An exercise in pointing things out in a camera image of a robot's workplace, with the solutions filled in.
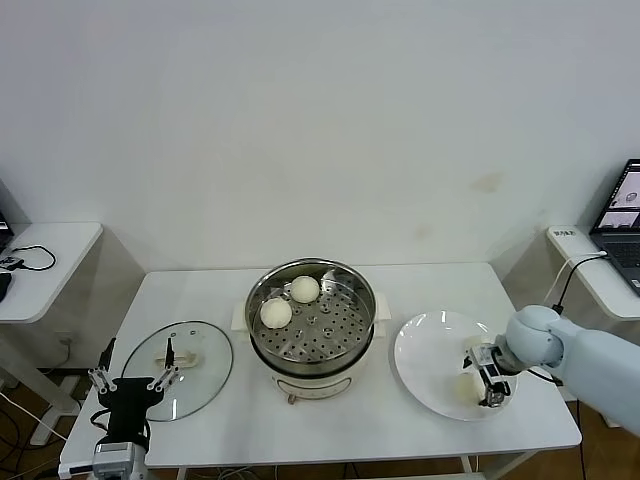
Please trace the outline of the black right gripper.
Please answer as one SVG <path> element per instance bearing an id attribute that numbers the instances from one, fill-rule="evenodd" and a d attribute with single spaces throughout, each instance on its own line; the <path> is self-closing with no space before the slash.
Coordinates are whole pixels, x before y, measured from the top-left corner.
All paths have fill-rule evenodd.
<path id="1" fill-rule="evenodd" d="M 498 371 L 504 376 L 516 376 L 520 373 L 520 361 L 510 351 L 505 339 L 496 339 L 494 344 L 474 344 L 465 348 L 463 370 L 474 367 L 479 371 L 494 371 L 495 364 Z M 511 387 L 508 382 L 487 384 L 479 405 L 497 408 L 510 395 Z"/>

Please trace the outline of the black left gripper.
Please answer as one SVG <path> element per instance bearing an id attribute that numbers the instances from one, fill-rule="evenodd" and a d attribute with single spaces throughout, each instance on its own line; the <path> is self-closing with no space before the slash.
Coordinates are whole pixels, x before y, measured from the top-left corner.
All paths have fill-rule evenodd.
<path id="1" fill-rule="evenodd" d="M 149 441 L 147 410 L 154 405 L 154 392 L 164 392 L 179 373 L 175 365 L 172 339 L 168 338 L 164 370 L 156 378 L 117 378 L 109 374 L 116 338 L 113 337 L 100 354 L 98 365 L 88 370 L 97 390 L 100 405 L 107 410 L 109 421 L 103 441 Z"/>

